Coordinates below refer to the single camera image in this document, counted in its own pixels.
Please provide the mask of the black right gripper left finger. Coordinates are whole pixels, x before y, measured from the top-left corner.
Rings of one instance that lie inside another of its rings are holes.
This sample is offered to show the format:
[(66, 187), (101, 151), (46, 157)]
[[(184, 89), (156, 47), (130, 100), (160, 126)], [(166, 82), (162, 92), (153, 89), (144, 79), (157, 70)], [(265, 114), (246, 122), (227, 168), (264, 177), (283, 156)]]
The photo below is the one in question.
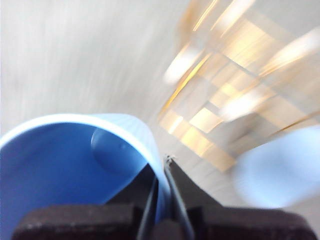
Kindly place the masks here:
[(119, 206), (119, 216), (129, 211), (130, 220), (119, 235), (122, 240), (146, 240), (155, 224), (159, 181), (147, 164), (123, 190), (108, 201)]

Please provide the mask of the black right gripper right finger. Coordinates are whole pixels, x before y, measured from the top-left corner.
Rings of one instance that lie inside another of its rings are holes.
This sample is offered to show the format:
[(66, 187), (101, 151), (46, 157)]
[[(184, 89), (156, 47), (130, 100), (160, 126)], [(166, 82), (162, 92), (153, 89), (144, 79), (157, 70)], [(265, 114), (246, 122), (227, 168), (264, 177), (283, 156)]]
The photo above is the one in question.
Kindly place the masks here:
[(204, 236), (203, 210), (207, 206), (222, 205), (202, 190), (176, 163), (176, 158), (164, 158), (164, 172), (171, 191), (173, 219), (182, 227), (187, 240), (200, 240)]

